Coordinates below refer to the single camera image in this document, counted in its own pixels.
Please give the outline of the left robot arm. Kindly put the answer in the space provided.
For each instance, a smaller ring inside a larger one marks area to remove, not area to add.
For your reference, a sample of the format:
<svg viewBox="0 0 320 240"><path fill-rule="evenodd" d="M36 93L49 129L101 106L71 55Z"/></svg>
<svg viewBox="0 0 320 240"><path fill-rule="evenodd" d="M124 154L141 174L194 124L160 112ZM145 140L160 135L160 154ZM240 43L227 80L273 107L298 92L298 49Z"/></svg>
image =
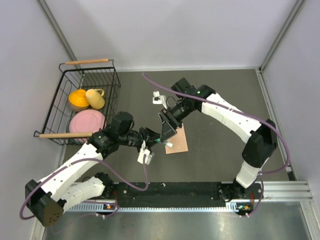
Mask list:
<svg viewBox="0 0 320 240"><path fill-rule="evenodd" d="M147 127L134 130L133 116L121 111L106 128L92 134L80 150L52 174L25 185L23 207L28 208L44 227L49 227L71 207L91 198L109 198L114 191L113 181L105 173L97 173L87 181L74 186L87 170L103 163L120 146L134 147L138 160L147 165L153 157L151 148L161 137Z"/></svg>

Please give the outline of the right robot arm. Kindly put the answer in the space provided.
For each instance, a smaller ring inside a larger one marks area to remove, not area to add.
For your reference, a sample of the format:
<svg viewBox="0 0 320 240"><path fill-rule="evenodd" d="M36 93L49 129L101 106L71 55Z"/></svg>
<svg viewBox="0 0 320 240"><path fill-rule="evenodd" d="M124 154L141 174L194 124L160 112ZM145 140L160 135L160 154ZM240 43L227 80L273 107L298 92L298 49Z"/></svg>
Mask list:
<svg viewBox="0 0 320 240"><path fill-rule="evenodd" d="M265 124L241 114L241 111L225 101L214 89L203 84L198 88L182 78L172 87L179 100L172 107L166 103L165 96L153 92L153 104L162 104L159 112L162 122L160 140L167 141L177 135L183 126L183 119L194 111L210 116L232 130L245 143L242 151L243 163L230 187L219 191L220 198L226 202L242 199L250 195L263 166L278 147L277 135L273 131L275 123L267 119Z"/></svg>

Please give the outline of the white green glue stick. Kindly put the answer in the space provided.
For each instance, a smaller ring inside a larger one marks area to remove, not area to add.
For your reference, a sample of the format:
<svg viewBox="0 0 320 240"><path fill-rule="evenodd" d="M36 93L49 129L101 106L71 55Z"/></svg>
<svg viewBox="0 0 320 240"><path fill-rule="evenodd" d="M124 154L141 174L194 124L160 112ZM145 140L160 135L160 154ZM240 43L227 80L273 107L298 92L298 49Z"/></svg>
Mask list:
<svg viewBox="0 0 320 240"><path fill-rule="evenodd" d="M169 148L172 148L172 147L173 147L173 144L172 144L171 142L169 142L169 141L161 141L160 138L155 139L154 141L157 142L157 143L159 143L159 144L162 144L162 145L164 145L164 146L166 146L166 147L169 147Z"/></svg>

